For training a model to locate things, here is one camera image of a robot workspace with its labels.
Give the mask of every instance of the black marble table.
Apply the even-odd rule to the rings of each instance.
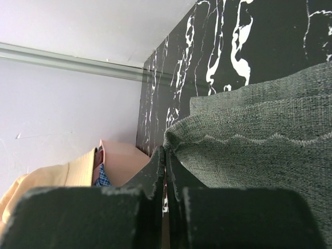
[[[193,96],[332,60],[332,0],[198,1],[144,64],[136,146],[151,155]]]

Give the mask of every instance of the gray metal bar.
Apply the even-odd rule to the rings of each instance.
[[[0,59],[142,82],[143,69],[0,43]]]

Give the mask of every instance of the clothing pile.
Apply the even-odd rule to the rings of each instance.
[[[164,147],[209,187],[300,193],[332,247],[332,62],[192,98]]]

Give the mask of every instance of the blue checkered cloth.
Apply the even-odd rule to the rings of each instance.
[[[111,186],[110,181],[107,178],[107,175],[105,174],[105,169],[104,169],[104,163],[100,164],[99,168],[99,178],[94,182],[95,186]]]

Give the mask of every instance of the white panel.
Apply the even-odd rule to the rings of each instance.
[[[20,175],[100,139],[135,144],[141,84],[0,60],[0,196]]]
[[[143,66],[195,0],[3,0],[0,42]]]

